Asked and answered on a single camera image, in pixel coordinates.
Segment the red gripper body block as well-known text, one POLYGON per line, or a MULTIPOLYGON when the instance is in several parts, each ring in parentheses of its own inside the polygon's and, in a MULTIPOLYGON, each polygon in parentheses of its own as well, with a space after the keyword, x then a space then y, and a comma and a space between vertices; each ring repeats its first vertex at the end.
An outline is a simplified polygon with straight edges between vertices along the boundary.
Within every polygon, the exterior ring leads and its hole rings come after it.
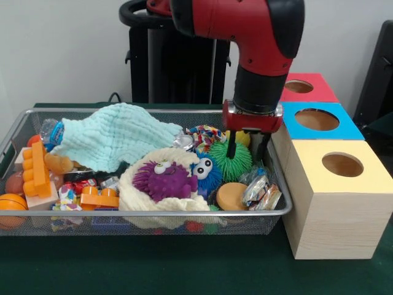
POLYGON ((222 117, 227 130, 275 133, 283 122, 283 106, 279 103, 271 114, 251 114, 238 109, 232 100, 225 100, 222 117))

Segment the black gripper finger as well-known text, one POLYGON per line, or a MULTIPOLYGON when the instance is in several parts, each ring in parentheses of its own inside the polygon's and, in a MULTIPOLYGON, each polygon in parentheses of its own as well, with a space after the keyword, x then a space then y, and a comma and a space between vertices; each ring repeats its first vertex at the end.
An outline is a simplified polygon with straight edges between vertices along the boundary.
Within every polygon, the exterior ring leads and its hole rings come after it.
POLYGON ((233 159, 236 154, 236 130, 230 130, 227 148, 227 158, 233 159))
POLYGON ((258 145, 257 153, 256 153, 257 160, 262 160, 264 158, 270 139, 271 139, 271 133, 262 134, 262 139, 258 145))

